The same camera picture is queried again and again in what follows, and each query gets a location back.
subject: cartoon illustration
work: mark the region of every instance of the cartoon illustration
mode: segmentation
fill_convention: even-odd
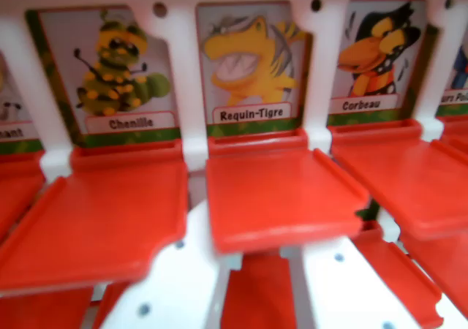
[[[338,68],[354,78],[350,97],[396,93],[393,62],[421,35],[411,26],[413,12],[407,2],[394,11],[371,12],[362,20],[355,43],[338,60]]]
[[[107,10],[101,12],[104,24],[99,30],[96,46],[98,62],[91,66],[81,58],[80,49],[74,50],[74,57],[88,67],[83,85],[77,89],[77,107],[82,107],[95,116],[111,116],[118,111],[128,112],[147,103],[152,97],[166,96],[170,90],[169,80],[160,73],[141,75],[141,69],[130,70],[141,55],[146,52],[147,40],[136,22],[129,25],[119,21],[118,16],[109,17]]]
[[[468,41],[460,47],[453,69],[456,71],[456,74],[452,80],[450,89],[466,88],[465,83],[468,80]]]
[[[19,101],[7,92],[7,73],[0,62],[0,123],[18,120],[18,111],[22,106]]]
[[[262,15],[225,16],[212,25],[201,48],[216,65],[211,82],[230,92],[228,106],[255,96],[274,103],[298,85],[290,45],[305,37],[290,21],[273,25]]]
[[[0,94],[0,123],[18,121],[18,111],[22,106],[12,97]]]

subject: name label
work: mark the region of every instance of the name label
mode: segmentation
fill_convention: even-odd
[[[37,139],[36,129],[31,122],[0,124],[0,142]]]
[[[468,103],[468,89],[446,90],[440,100],[441,105]]]
[[[139,132],[141,130],[173,128],[175,126],[176,120],[172,112],[93,116],[86,119],[86,128],[89,134]]]
[[[291,104],[289,102],[235,107],[217,107],[213,110],[213,122],[215,124],[265,121],[290,117]]]
[[[332,99],[329,113],[354,113],[396,108],[398,94]]]

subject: hole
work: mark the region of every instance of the hole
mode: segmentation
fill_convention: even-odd
[[[175,247],[177,249],[182,249],[185,246],[185,243],[183,240],[179,240],[178,242],[175,243]]]
[[[167,15],[167,7],[162,2],[157,2],[153,5],[153,13],[159,17],[164,18]]]
[[[150,306],[147,303],[144,303],[138,308],[138,315],[140,317],[144,317],[150,312],[150,310],[151,310]]]
[[[335,254],[335,260],[337,260],[338,262],[343,262],[344,256],[342,254]]]
[[[445,0],[445,8],[448,10],[453,6],[453,0]]]
[[[314,12],[319,12],[320,9],[322,8],[322,0],[312,0],[312,3],[310,4],[310,8]]]
[[[395,329],[395,325],[392,322],[385,322],[382,326],[383,329]]]

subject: white plastic base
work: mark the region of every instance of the white plastic base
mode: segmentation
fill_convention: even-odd
[[[299,329],[419,328],[349,238],[301,247],[290,270]]]
[[[214,254],[206,201],[189,212],[182,241],[158,254],[147,278],[124,292],[102,329],[219,328],[230,268]]]

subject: shark teeth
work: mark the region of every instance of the shark teeth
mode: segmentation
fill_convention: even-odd
[[[216,76],[223,81],[234,81],[251,75],[259,57],[251,53],[230,53],[215,61]]]

